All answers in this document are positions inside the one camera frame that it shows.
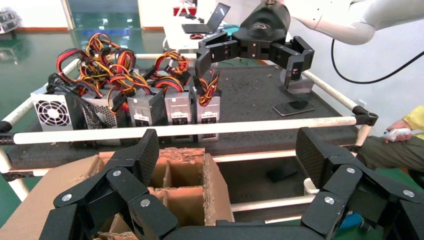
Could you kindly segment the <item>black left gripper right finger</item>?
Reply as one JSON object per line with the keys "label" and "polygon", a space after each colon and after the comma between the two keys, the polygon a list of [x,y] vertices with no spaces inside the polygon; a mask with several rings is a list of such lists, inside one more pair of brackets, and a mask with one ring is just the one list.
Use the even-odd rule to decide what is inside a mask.
{"label": "black left gripper right finger", "polygon": [[383,229],[387,240],[423,239],[421,193],[367,168],[346,148],[319,140],[308,127],[299,128],[295,153],[318,189],[300,224],[320,239],[333,239],[348,212]]}

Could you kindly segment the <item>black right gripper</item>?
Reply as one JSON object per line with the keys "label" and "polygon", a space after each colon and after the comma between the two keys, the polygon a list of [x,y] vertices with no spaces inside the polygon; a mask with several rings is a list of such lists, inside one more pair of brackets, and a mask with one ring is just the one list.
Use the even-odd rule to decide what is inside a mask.
{"label": "black right gripper", "polygon": [[311,68],[315,53],[300,36],[286,43],[290,23],[291,15],[283,3],[260,3],[240,24],[236,39],[221,32],[198,43],[195,75],[201,78],[213,63],[237,56],[270,60],[285,70],[283,85],[288,89],[291,82],[301,79],[303,71]]}

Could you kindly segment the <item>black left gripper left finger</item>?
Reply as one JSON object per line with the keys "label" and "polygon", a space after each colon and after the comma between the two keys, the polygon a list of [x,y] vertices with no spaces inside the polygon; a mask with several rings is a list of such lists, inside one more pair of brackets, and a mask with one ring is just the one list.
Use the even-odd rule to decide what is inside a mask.
{"label": "black left gripper left finger", "polygon": [[159,151],[154,129],[136,145],[115,151],[100,172],[54,199],[40,239],[92,240],[116,214],[139,240],[162,240],[175,231],[178,219],[148,189]]}

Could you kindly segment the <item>person's hand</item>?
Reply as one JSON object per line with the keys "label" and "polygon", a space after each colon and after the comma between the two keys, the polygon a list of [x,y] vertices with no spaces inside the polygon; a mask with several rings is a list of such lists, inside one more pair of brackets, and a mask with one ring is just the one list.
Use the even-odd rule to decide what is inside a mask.
{"label": "person's hand", "polygon": [[390,132],[393,129],[409,129],[409,131],[412,130],[412,128],[410,127],[410,125],[405,120],[403,120],[403,119],[400,119],[400,120],[394,122],[392,125],[390,125],[386,129],[386,131],[387,132]]}

